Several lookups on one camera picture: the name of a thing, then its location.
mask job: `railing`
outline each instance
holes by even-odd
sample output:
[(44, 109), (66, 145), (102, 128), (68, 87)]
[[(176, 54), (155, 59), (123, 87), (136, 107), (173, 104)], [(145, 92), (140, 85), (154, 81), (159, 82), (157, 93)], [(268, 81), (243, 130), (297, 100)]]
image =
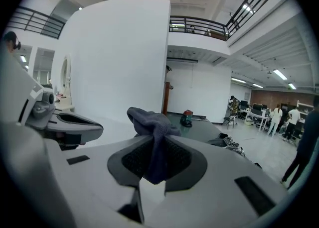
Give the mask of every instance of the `railing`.
[(169, 31), (205, 35), (221, 40), (228, 39), (228, 31), (224, 24), (191, 16), (171, 15)]
[(19, 6), (13, 13), (7, 27), (33, 31), (58, 39), (65, 23), (51, 16)]
[(249, 18), (251, 18), (267, 0), (244, 0), (234, 15), (226, 24), (229, 37), (242, 27)]

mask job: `person in white clothes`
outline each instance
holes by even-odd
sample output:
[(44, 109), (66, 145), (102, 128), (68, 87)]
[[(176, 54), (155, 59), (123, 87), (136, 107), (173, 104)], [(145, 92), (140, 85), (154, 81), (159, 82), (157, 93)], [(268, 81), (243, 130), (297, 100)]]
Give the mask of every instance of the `person in white clothes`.
[(296, 107), (294, 110), (288, 112), (289, 116), (289, 125), (287, 126), (286, 133), (283, 137), (283, 140), (290, 140), (291, 136), (293, 135), (295, 126), (297, 122), (300, 120), (300, 112), (299, 108)]
[(280, 104), (278, 104), (277, 107), (273, 111), (273, 118), (271, 119), (269, 131), (268, 131), (267, 135), (270, 134), (272, 128), (274, 128), (272, 137), (275, 135), (282, 115), (283, 115), (283, 111), (280, 109)]

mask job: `brick wall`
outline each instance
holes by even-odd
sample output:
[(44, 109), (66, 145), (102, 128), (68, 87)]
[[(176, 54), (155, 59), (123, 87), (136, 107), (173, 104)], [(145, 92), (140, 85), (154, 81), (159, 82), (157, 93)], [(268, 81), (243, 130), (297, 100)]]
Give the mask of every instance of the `brick wall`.
[(291, 105), (297, 105), (297, 101), (313, 105), (314, 95), (312, 94), (301, 94), (301, 93), (289, 93), (289, 92), (276, 92), (276, 91), (251, 91), (250, 103), (265, 104), (272, 110), (277, 104), (286, 103)]

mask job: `white floor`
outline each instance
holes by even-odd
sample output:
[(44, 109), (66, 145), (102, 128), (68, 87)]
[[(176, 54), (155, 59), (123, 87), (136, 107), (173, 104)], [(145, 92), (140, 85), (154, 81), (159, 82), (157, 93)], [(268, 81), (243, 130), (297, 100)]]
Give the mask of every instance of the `white floor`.
[[(244, 124), (244, 120), (237, 120), (237, 125), (232, 128), (226, 125), (216, 125), (223, 133), (228, 134), (243, 148), (246, 157), (258, 162), (263, 170), (276, 182), (279, 182), (285, 171), (296, 156), (297, 148), (281, 140), (280, 135), (271, 137), (266, 131), (258, 131), (254, 125)], [(286, 182), (289, 185), (294, 173)]]

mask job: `gray cloth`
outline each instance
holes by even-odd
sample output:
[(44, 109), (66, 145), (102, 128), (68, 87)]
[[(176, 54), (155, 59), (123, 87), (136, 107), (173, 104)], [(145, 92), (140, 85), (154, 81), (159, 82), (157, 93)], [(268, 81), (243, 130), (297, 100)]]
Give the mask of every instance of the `gray cloth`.
[(144, 177), (151, 183), (158, 184), (166, 179), (167, 161), (163, 142), (164, 136), (180, 136), (180, 130), (176, 126), (171, 125), (165, 115), (153, 111), (147, 112), (131, 107), (128, 109), (127, 115), (138, 135), (154, 136), (152, 157), (149, 169)]

